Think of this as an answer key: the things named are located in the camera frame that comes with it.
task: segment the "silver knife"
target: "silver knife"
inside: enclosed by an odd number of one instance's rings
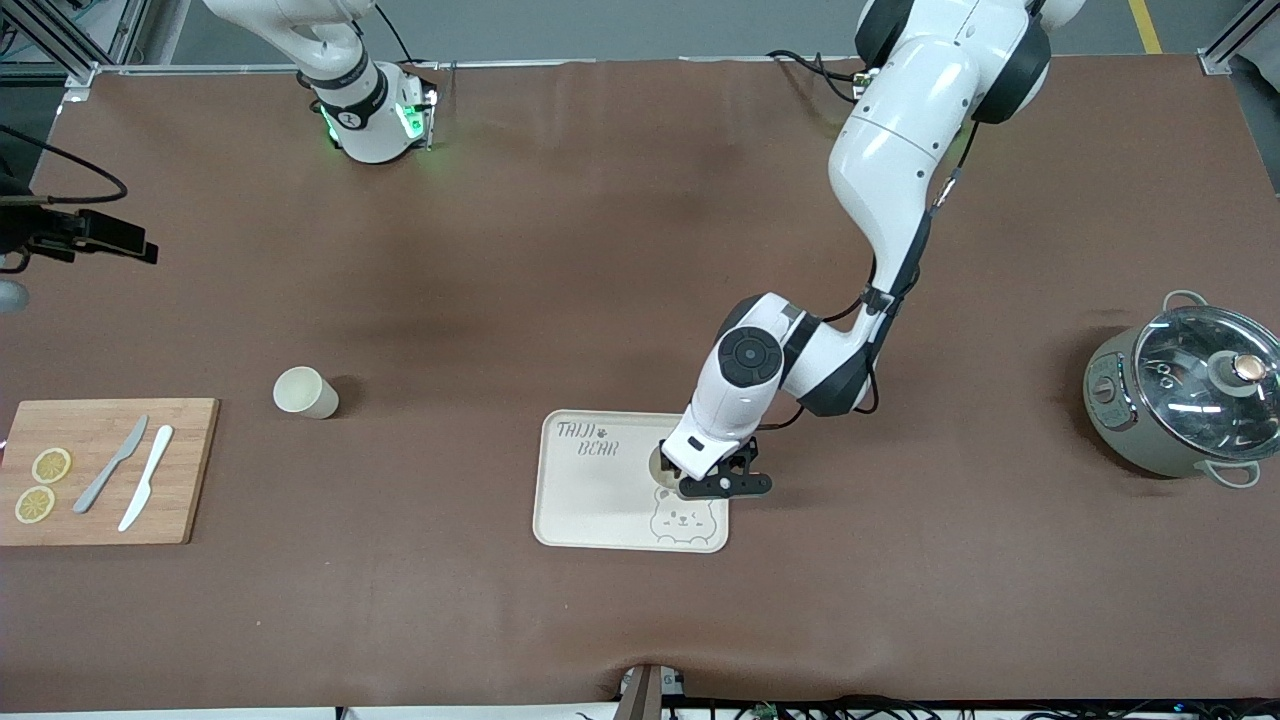
[[[106,480],[111,477],[111,473],[115,471],[115,466],[124,462],[131,455],[133,455],[133,451],[138,448],[138,443],[142,442],[142,433],[145,433],[146,429],[147,416],[143,415],[138,418],[138,424],[133,425],[133,432],[129,433],[129,437],[124,438],[124,445],[120,446],[120,450],[115,451],[115,457],[106,464],[106,468],[102,468],[102,471],[97,474],[93,484],[84,488],[84,492],[81,493],[79,498],[76,501],[76,506],[72,507],[72,511],[84,514],[88,512],[90,507],[93,507],[93,501],[96,501],[97,496],[102,492],[102,488],[106,486]]]

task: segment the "cooking pot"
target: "cooking pot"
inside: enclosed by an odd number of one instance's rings
[[[1193,305],[1171,309],[1175,297]],[[1251,488],[1258,461],[1280,451],[1277,363],[1280,341],[1270,331],[1176,290],[1156,319],[1093,354],[1084,406],[1102,439],[1140,468]],[[1228,469],[1245,479],[1224,478]]]

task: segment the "pot handle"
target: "pot handle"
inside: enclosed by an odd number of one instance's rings
[[[1262,470],[1258,469],[1257,461],[1253,462],[1216,462],[1213,460],[1201,460],[1196,464],[1196,469],[1204,473],[1215,483],[1231,489],[1248,489],[1258,484],[1258,478],[1262,477]],[[1247,470],[1249,473],[1249,479],[1243,483],[1233,483],[1224,478],[1219,470],[1238,469]]]
[[[1208,300],[1204,300],[1204,296],[1198,292],[1193,292],[1190,290],[1175,290],[1174,292],[1170,292],[1169,295],[1165,296],[1165,301],[1161,304],[1160,311],[1167,313],[1169,301],[1175,297],[1185,297],[1187,300],[1190,300],[1196,305],[1208,305]]]

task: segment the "table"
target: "table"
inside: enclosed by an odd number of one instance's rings
[[[878,414],[762,437],[712,556],[543,547],[552,410],[678,411],[722,316],[847,304],[869,249],[794,65],[448,76],[438,145],[328,147],[288,76],[100,77],[54,141],[132,190],[155,268],[37,260],[19,400],[223,401],[192,542],[5,548],[0,708],[1280,694],[1280,465],[1161,482],[1094,437],[1091,352],[1190,287],[1280,327],[1280,209],[1226,78],[1060,58],[983,128],[882,356]],[[92,191],[46,161],[38,188]],[[314,364],[343,397],[271,406]],[[769,419],[791,413],[778,402]]]

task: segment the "wooden cutting board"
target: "wooden cutting board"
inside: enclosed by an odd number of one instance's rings
[[[72,512],[76,500],[142,415],[150,419],[137,450],[115,469],[88,512]],[[18,405],[0,461],[0,546],[187,542],[216,420],[218,401],[212,398],[41,400]],[[122,533],[116,528],[133,498],[160,425],[173,425],[173,439],[151,477],[151,500]],[[31,465],[50,447],[70,452],[70,473],[47,486],[56,496],[54,511],[38,523],[22,524],[14,514],[18,496],[38,484]]]

